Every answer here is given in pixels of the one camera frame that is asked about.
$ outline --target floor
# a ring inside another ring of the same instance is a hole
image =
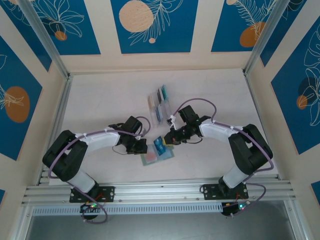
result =
[[[163,84],[167,86],[173,112],[185,100],[205,98],[216,104],[217,121],[234,126],[254,124],[262,132],[240,68],[75,75],[62,130],[89,133],[124,122],[130,115],[150,118],[148,95]],[[190,105],[200,117],[211,116],[214,111],[204,101],[193,101]],[[177,124],[183,125],[179,117]],[[153,127],[146,136],[147,143],[169,130],[166,124]],[[124,149],[119,146],[117,150],[122,152]],[[181,144],[173,153],[171,159],[143,166],[139,155],[119,155],[107,147],[90,153],[81,168],[98,183],[118,183],[220,177],[235,164],[229,144],[212,138],[205,138],[197,145]],[[278,172],[274,169],[268,173]],[[50,179],[50,185],[59,184],[64,183]]]

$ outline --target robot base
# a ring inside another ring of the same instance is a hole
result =
[[[230,189],[228,195],[219,190],[219,184],[204,184],[200,187],[200,192],[204,195],[204,200],[235,200],[238,195],[243,199],[249,198],[247,187],[243,183]]]
[[[99,186],[97,189],[97,198],[95,200],[98,203],[113,203],[115,196],[115,187],[114,186]],[[86,203],[88,198],[83,196],[80,192],[75,189],[71,189],[70,194],[70,203]]]

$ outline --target orange circle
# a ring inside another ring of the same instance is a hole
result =
[[[255,25],[249,26],[245,29],[240,36],[240,45],[244,48],[251,48],[256,45],[258,37],[260,36],[262,30],[265,27],[265,22],[257,22]]]
[[[296,100],[296,105],[301,110],[305,109],[307,107],[307,105],[308,105],[307,97],[304,96],[304,95],[299,96],[298,99]]]
[[[54,36],[60,41],[67,40],[67,35],[63,31],[56,31]]]
[[[8,117],[16,123],[23,123],[30,111],[28,93],[22,87],[12,86],[6,91],[4,99],[8,101],[5,104],[5,111]]]
[[[124,29],[131,33],[143,32],[154,23],[152,10],[140,0],[128,1],[120,9],[119,19]]]
[[[154,39],[153,37],[149,39],[149,43],[154,44],[156,42],[156,39]]]
[[[237,0],[226,0],[226,4],[233,5],[237,2]]]

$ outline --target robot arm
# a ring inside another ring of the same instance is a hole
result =
[[[74,134],[69,130],[63,131],[54,141],[44,155],[42,161],[50,168],[60,152],[79,136],[85,136],[76,141],[66,152],[62,154],[54,165],[53,173],[63,182],[68,182],[92,198],[98,195],[99,184],[87,173],[81,170],[81,164],[86,155],[95,150],[124,145],[128,154],[145,154],[147,152],[147,140],[137,139],[127,133],[136,133],[142,129],[142,123],[131,116],[125,123],[110,125],[98,134],[86,136]]]
[[[252,141],[237,129],[245,132],[256,141],[270,159],[273,157],[271,149],[258,128],[252,124],[245,127],[226,127],[224,124],[212,122],[209,116],[199,117],[190,105],[181,109],[178,113],[186,125],[179,129],[171,128],[170,132],[164,137],[166,145],[186,143],[193,135],[197,135],[200,138],[214,138],[230,144],[235,165],[220,178],[218,184],[220,193],[226,199],[234,199],[237,186],[268,162],[257,146],[254,144],[249,146]]]

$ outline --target beige wall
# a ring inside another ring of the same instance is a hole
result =
[[[283,177],[291,180],[315,239],[320,239],[320,206],[311,183],[320,180],[320,145],[298,155],[271,81],[317,20],[319,12],[319,0],[308,0],[266,68],[259,60],[249,74],[249,82],[278,170]]]
[[[42,93],[18,160],[0,154],[0,189],[6,191],[0,209],[0,239],[4,240],[10,236],[12,226],[17,219],[17,210],[21,205],[26,186],[34,185],[37,179],[64,79],[54,64],[51,65],[49,72],[45,70],[1,7],[0,36],[42,85]],[[5,141],[6,138],[7,136],[1,136],[1,141]]]
[[[61,58],[71,73],[242,68],[250,51],[211,53],[224,1],[198,1],[190,53],[121,54],[111,2],[84,0],[101,55]]]

